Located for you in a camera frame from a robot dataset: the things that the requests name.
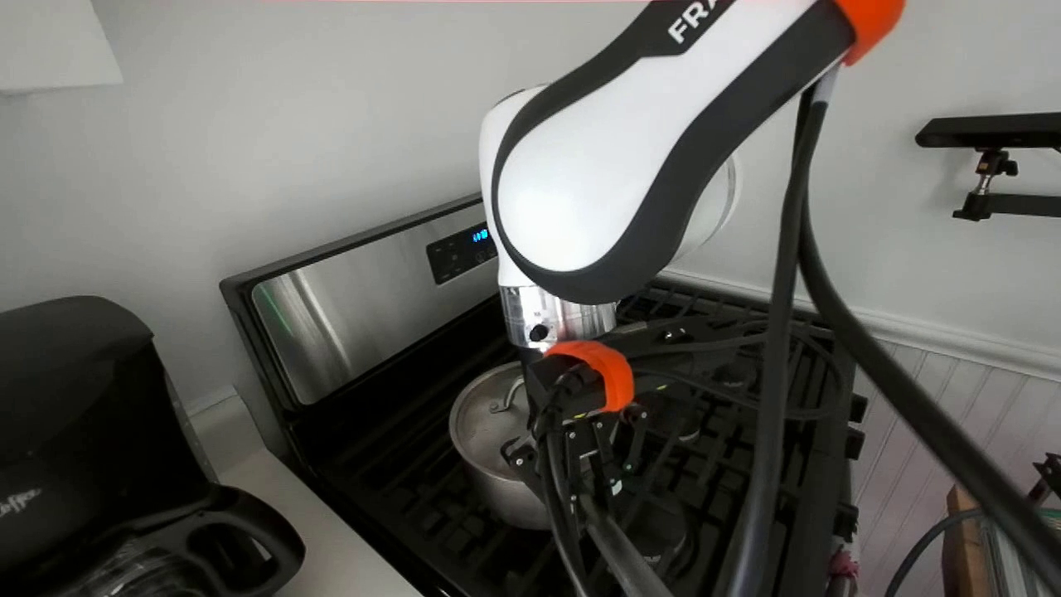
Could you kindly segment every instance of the white countertop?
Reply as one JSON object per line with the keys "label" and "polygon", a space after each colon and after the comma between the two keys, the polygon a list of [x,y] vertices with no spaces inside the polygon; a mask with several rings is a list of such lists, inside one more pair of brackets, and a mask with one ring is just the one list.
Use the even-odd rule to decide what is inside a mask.
{"label": "white countertop", "polygon": [[276,508],[306,543],[302,567],[277,596],[421,596],[265,449],[239,397],[196,414],[191,423],[221,482]]}

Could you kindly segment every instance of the white wall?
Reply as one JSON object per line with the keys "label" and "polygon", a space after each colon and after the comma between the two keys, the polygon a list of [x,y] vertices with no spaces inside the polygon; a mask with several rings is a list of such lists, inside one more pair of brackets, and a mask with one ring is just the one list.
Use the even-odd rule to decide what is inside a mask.
{"label": "white wall", "polygon": [[486,110],[639,10],[94,5],[123,85],[0,99],[0,311],[110,297],[186,401],[257,393],[223,277],[477,190]]}
{"label": "white wall", "polygon": [[[811,185],[815,231],[840,293],[863,312],[1049,354],[1061,371],[1061,221],[951,217],[976,182],[972,150],[927,150],[938,116],[1061,110],[1047,39],[1054,0],[917,0],[897,30],[841,74]],[[794,106],[742,147],[743,203],[729,226],[676,268],[768,287],[788,175]],[[1061,154],[1015,151],[999,192],[1061,195]]]}

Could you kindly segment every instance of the baseboard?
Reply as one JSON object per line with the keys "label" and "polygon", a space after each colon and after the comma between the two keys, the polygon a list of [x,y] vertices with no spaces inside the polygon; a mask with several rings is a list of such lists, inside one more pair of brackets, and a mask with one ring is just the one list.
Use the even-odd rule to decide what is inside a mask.
{"label": "baseboard", "polygon": [[[747,296],[759,301],[768,301],[770,297],[766,287],[743,282],[676,269],[665,269],[662,275],[675,281]],[[797,295],[796,305],[802,310],[815,311],[807,296]],[[1061,382],[1061,351],[1057,349],[1013,343],[871,310],[852,308],[851,312],[879,340]]]}

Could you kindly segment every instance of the stove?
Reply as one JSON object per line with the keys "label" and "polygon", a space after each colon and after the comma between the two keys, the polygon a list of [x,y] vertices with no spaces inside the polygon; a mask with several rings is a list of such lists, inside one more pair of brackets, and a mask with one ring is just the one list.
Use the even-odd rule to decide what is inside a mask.
{"label": "stove", "polygon": [[[517,359],[491,292],[492,260],[456,277],[432,270],[449,262],[437,253],[439,246],[467,252],[460,234],[477,229],[477,197],[466,197],[233,276],[222,289],[285,432],[290,466],[415,586],[425,595],[568,596],[573,591],[551,534],[494,516],[450,442],[449,412],[460,390],[484,371]],[[424,227],[431,231],[421,238]],[[336,301],[336,288],[354,287],[358,278],[337,282],[318,275],[325,266],[333,275],[358,271],[336,259],[350,261],[366,247],[378,256],[379,243],[395,239],[413,246],[401,253],[415,263],[408,271],[387,267],[388,277],[422,281],[420,296],[428,303],[438,296],[430,292],[458,297],[427,315],[406,314],[427,323],[418,332],[394,332],[400,343],[385,333],[379,339],[379,317],[369,318],[377,328],[341,326],[350,319],[342,310],[365,310],[365,301],[351,301],[352,308]],[[455,288],[462,279],[464,289]],[[476,294],[472,286],[482,288]],[[621,326],[706,316],[719,330],[753,330],[766,310],[658,280],[622,301],[618,316]],[[299,322],[324,339],[301,333]],[[363,344],[375,347],[375,359],[353,354],[351,347]],[[761,349],[730,350],[725,358],[708,358],[710,370],[693,372],[712,381],[717,394],[672,383],[637,399],[653,414],[653,424],[639,462],[623,479],[619,523],[678,597],[726,586],[735,557],[728,547],[754,454]],[[771,579],[764,592],[815,595],[824,592],[832,537],[850,537],[854,529],[857,513],[843,501],[845,484],[847,460],[857,456],[860,443],[848,423],[865,405],[851,394],[851,357],[815,317],[798,315],[789,355],[793,419],[785,426],[781,490],[762,563]],[[696,401],[673,400],[678,394]],[[581,548],[595,594],[621,595],[592,542],[584,540]]]}

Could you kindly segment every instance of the black cast iron grate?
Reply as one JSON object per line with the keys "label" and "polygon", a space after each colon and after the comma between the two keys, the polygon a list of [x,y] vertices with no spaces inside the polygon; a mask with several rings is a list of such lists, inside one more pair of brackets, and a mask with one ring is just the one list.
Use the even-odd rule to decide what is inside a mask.
{"label": "black cast iron grate", "polygon": [[[719,326],[766,317],[765,305],[671,284],[649,286],[619,309],[620,323],[694,315],[717,318]],[[801,317],[798,326],[804,340],[793,345],[789,405],[807,409],[833,405],[833,411],[820,421],[786,425],[782,489],[770,555],[763,563],[763,574],[773,579],[773,593],[779,595],[820,590],[834,517],[838,527],[851,524],[837,514],[837,502],[853,365],[814,319]],[[825,359],[805,350],[806,343],[817,344],[839,364],[845,377],[839,393]],[[352,446],[319,469],[362,520],[375,522],[369,525],[372,530],[397,539],[450,586],[468,595],[570,595],[549,533],[516,529],[493,516],[470,486],[449,440],[449,409],[463,386],[514,358],[503,337],[492,339],[489,347],[470,364],[467,375],[453,375],[445,387],[423,397],[416,417],[408,409],[397,414],[372,433],[354,438]],[[743,349],[741,356],[761,363],[758,351]],[[657,564],[677,596],[710,595],[725,585],[727,548],[754,451],[754,410],[725,401],[703,404],[699,412],[686,414],[700,419],[695,441],[680,440],[684,433],[680,425],[669,433],[650,434],[644,467],[624,481],[634,505],[628,517],[645,504],[672,509],[680,504],[692,521],[682,549]],[[359,530],[364,534],[369,529]],[[590,545],[584,542],[594,585],[601,595],[618,595]]]}

